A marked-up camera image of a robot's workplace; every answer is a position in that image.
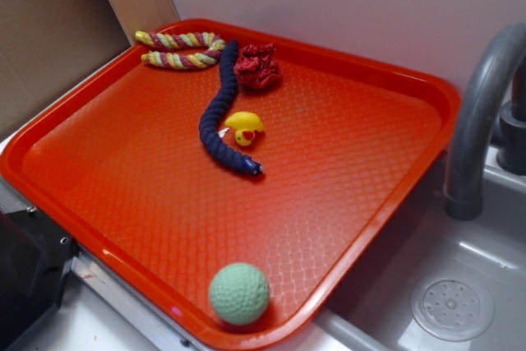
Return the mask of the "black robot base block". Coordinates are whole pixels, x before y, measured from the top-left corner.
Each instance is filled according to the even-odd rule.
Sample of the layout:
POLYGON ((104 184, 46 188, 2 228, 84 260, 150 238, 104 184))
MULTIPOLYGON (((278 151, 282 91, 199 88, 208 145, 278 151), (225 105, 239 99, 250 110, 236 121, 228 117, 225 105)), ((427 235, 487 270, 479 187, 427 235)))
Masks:
POLYGON ((76 242, 42 210, 1 214, 1 349, 12 350, 54 315, 76 242))

